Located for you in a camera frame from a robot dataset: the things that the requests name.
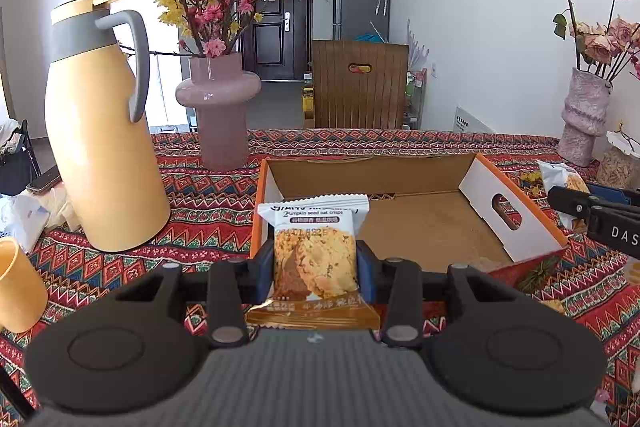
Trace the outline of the pumpkin seed oat crisp packet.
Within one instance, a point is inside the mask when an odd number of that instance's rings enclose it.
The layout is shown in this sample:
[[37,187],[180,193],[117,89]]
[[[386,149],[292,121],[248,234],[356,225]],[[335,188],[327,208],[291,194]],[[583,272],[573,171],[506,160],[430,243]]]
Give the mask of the pumpkin seed oat crisp packet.
[[247,322],[270,329],[378,329],[380,317],[361,297],[356,237],[369,212],[364,194],[264,202],[273,226],[268,298]]

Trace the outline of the glass jar with seeds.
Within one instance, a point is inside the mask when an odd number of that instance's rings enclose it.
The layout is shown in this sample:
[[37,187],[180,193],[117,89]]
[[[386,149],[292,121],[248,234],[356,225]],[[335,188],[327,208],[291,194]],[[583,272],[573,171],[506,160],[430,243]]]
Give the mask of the glass jar with seeds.
[[637,191],[639,188],[639,142],[622,130],[606,132],[606,141],[608,141],[608,148],[600,161],[597,182],[622,190]]

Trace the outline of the colourful patterned tablecloth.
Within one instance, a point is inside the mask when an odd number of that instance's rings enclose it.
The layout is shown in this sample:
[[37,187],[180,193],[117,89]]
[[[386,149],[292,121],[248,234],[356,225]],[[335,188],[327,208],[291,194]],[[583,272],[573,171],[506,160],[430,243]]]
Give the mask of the colourful patterned tablecloth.
[[[48,290],[39,320],[47,327],[112,289],[175,261],[189,271],[250,251],[258,174],[268,157],[433,156],[480,153],[520,186],[539,207],[547,204],[534,179],[541,161],[555,162],[556,140],[548,136],[445,131],[253,130],[250,157],[236,170],[213,172],[201,162],[193,132],[160,133],[154,150],[171,208],[157,239],[129,254],[102,254],[85,235],[61,227],[44,232],[30,262]],[[572,235],[539,300],[556,300],[568,317],[602,341],[608,367],[602,386],[606,413],[615,426],[639,421],[632,387],[639,360],[639,289],[625,277],[627,259],[584,236]]]

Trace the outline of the oat crisp packet right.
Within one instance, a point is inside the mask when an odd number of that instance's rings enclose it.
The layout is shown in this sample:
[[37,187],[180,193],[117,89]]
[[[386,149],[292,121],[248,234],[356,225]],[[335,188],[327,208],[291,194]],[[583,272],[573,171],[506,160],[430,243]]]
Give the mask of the oat crisp packet right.
[[[568,188],[582,193],[589,194],[590,190],[586,182],[582,179],[582,176],[569,165],[563,164],[550,164],[550,162],[537,161],[542,183],[544,184],[544,191],[549,193],[552,187]],[[567,213],[556,210],[556,214],[560,219],[563,227],[572,232],[583,232],[586,229],[585,222],[582,219],[572,217]]]

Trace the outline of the red orange cardboard tray box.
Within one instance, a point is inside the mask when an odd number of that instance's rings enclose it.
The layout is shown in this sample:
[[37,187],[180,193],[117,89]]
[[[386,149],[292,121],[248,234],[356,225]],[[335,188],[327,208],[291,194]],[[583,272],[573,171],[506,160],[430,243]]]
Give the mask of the red orange cardboard tray box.
[[351,160],[269,159],[260,168],[252,249],[273,241],[259,217],[264,202],[364,194],[369,212],[357,233],[381,261],[405,259],[426,272],[450,265],[489,270],[516,286],[567,245],[563,232],[482,154]]

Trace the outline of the textured pink ceramic vase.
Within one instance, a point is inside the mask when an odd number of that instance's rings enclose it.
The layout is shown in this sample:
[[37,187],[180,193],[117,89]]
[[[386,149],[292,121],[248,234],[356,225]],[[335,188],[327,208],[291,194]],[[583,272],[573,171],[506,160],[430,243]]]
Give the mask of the textured pink ceramic vase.
[[611,91],[612,83],[573,68],[562,110],[564,129],[556,148],[562,158],[580,167],[590,164],[594,142],[605,132]]

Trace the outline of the brown wooden chair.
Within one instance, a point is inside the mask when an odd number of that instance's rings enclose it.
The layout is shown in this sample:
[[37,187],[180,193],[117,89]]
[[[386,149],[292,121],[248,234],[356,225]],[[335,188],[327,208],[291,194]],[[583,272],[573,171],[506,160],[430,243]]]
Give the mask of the brown wooden chair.
[[314,125],[401,128],[408,57],[405,44],[315,41],[311,46]]

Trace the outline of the pink glass vase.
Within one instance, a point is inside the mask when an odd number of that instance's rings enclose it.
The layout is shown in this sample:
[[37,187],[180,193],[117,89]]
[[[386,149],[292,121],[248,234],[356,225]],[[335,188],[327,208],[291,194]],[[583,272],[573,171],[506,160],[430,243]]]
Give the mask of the pink glass vase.
[[176,99],[195,110],[204,167],[243,167],[248,158],[247,103],[262,89],[262,80],[243,69],[239,53],[191,57],[189,66],[191,76],[178,84]]

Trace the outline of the yellow mug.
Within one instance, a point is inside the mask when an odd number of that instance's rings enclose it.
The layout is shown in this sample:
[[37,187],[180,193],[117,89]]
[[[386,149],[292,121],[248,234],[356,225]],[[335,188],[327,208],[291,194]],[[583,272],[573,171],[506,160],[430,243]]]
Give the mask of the yellow mug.
[[47,288],[15,239],[2,237],[0,251],[0,323],[9,332],[21,334],[46,309]]

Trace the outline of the white plastic bag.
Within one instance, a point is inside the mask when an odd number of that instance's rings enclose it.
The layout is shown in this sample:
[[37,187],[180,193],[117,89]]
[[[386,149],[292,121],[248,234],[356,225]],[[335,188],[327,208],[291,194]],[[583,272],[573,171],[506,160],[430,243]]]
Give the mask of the white plastic bag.
[[0,236],[12,237],[25,253],[36,245],[50,212],[28,194],[0,197]]

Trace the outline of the dark brown entrance door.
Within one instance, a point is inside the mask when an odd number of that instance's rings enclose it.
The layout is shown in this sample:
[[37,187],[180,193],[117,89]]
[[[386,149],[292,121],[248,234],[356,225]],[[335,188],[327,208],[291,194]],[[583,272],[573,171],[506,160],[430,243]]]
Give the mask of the dark brown entrance door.
[[260,0],[262,20],[241,36],[242,65],[262,81],[303,80],[310,60],[312,0]]

